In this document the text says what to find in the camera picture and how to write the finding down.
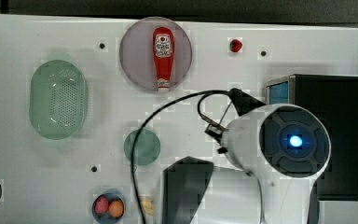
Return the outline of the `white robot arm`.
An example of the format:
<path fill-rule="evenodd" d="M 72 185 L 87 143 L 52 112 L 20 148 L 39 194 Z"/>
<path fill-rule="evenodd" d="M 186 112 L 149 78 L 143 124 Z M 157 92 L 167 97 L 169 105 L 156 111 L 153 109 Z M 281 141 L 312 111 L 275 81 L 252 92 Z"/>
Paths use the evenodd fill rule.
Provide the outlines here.
<path fill-rule="evenodd" d="M 205 130 L 230 165 L 185 157 L 165 169 L 156 224 L 308 224 L 314 184 L 331 157 L 331 140 L 309 110 L 266 105 L 232 89 L 238 116 Z"/>

